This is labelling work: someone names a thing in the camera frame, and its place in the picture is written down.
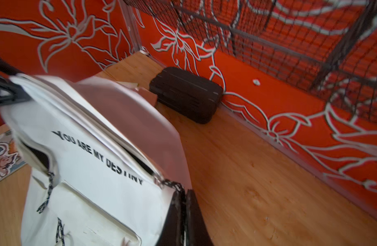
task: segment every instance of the wooden floor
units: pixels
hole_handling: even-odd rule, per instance
[[[141,53],[99,76],[148,85]],[[193,188],[218,245],[377,245],[377,221],[218,109],[196,124],[159,104],[180,133]],[[18,245],[29,168],[0,182],[0,245]]]

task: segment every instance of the metal frame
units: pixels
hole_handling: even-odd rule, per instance
[[[304,26],[282,23],[274,17],[275,0],[124,1],[275,78],[332,102],[349,111],[351,118],[359,116],[377,124],[377,71],[372,66],[377,65],[377,56],[365,57],[371,47],[360,40],[377,15],[377,0],[361,7],[346,6],[337,19],[330,14],[312,17],[313,22],[347,26],[342,35],[313,34]],[[314,6],[319,2],[291,3]],[[300,21],[299,15],[290,11],[282,14],[293,23]],[[360,57],[349,60],[352,56]],[[360,61],[369,63],[369,68],[363,71]]]
[[[131,6],[128,6],[123,0],[119,0],[121,12],[124,17],[124,21],[132,42],[134,51],[137,52],[142,48],[142,42],[140,40],[138,27],[136,25],[136,19]]]

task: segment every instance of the floral wall pattern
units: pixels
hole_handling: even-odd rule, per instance
[[[117,0],[0,0],[0,57],[27,74],[76,82],[133,52]]]
[[[284,9],[280,3],[277,7]],[[142,45],[154,58],[221,85],[223,105],[377,211],[377,125],[279,81],[179,28],[140,11],[135,17]]]

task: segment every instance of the white backpack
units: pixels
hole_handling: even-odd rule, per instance
[[[32,166],[23,246],[212,245],[179,134],[146,100],[96,77],[9,80],[32,98],[0,107]]]

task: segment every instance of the wire mesh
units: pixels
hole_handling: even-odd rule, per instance
[[[125,1],[352,116],[377,123],[377,15],[364,16],[369,1]],[[362,17],[372,25],[354,33]],[[351,51],[336,65],[329,63],[351,33],[359,35]],[[328,75],[314,84],[324,70]]]

